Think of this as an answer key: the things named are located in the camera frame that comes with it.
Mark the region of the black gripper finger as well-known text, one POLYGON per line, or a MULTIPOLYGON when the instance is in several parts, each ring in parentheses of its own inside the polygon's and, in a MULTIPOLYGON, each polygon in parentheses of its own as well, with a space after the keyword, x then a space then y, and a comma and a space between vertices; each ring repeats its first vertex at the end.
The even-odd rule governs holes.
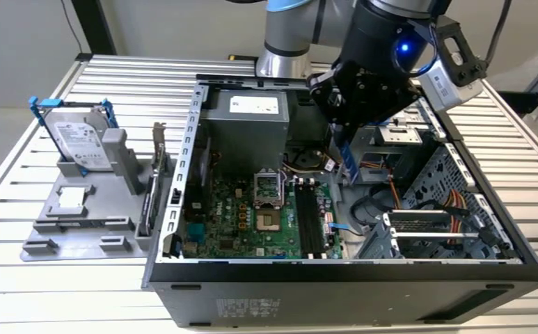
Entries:
POLYGON ((308 78, 310 96, 332 124, 336 146, 341 150, 350 144, 362 122, 356 96, 362 83, 358 74, 357 64, 337 64, 330 71, 308 78))
POLYGON ((421 92, 413 83, 404 83, 401 86, 381 85, 370 91, 362 103, 360 128, 386 125, 392 117, 420 97, 421 92))

